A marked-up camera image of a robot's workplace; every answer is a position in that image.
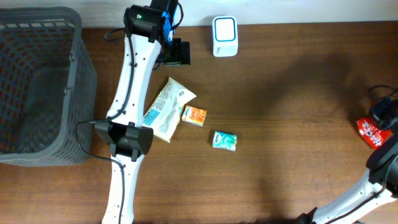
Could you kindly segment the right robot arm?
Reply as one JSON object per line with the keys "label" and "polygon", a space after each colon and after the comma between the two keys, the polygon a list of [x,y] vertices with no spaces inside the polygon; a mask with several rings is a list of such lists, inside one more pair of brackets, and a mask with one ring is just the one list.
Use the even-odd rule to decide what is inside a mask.
{"label": "right robot arm", "polygon": [[369,113],[371,121],[393,135],[371,154],[364,175],[352,188],[328,205],[301,214],[295,223],[355,223],[397,200],[397,100],[385,97]]}

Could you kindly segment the orange tissue pack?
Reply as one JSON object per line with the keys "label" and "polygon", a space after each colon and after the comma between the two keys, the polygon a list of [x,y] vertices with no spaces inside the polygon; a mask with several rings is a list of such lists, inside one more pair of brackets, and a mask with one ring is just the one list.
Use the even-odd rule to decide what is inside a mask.
{"label": "orange tissue pack", "polygon": [[206,115],[207,115],[207,110],[186,105],[184,112],[182,114],[182,121],[197,126],[203,126]]}

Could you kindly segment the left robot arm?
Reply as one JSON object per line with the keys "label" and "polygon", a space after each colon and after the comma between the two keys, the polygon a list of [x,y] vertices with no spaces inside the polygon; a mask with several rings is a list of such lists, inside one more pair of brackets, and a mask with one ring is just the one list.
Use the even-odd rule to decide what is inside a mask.
{"label": "left robot arm", "polygon": [[93,122],[109,146],[111,183],[103,223],[133,223],[137,175],[151,147],[154,131],[144,126],[144,104],[156,65],[189,65],[190,44],[174,37],[177,0],[152,1],[126,9],[123,22],[124,60],[113,103],[104,120]]}

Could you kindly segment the red snack bag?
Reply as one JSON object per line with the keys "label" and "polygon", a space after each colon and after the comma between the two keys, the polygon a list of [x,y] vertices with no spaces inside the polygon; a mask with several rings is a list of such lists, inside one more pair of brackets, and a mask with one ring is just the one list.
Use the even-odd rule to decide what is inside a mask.
{"label": "red snack bag", "polygon": [[356,124],[360,136],[373,149],[380,148],[392,136],[391,130],[379,129],[371,118],[361,118]]}

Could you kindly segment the cream noodle packet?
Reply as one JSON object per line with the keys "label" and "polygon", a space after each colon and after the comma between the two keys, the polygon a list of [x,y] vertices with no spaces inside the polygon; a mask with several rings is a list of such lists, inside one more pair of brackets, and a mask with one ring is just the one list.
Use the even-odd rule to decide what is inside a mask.
{"label": "cream noodle packet", "polygon": [[169,77],[167,84],[144,115],[143,126],[152,128],[155,137],[170,143],[184,106],[196,97],[188,88]]}

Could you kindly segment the teal tissue pack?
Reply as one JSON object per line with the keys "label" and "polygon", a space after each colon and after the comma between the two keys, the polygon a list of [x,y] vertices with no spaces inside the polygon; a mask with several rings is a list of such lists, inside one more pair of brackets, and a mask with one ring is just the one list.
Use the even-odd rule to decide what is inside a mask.
{"label": "teal tissue pack", "polygon": [[215,131],[212,147],[234,152],[236,150],[237,143],[237,135]]}

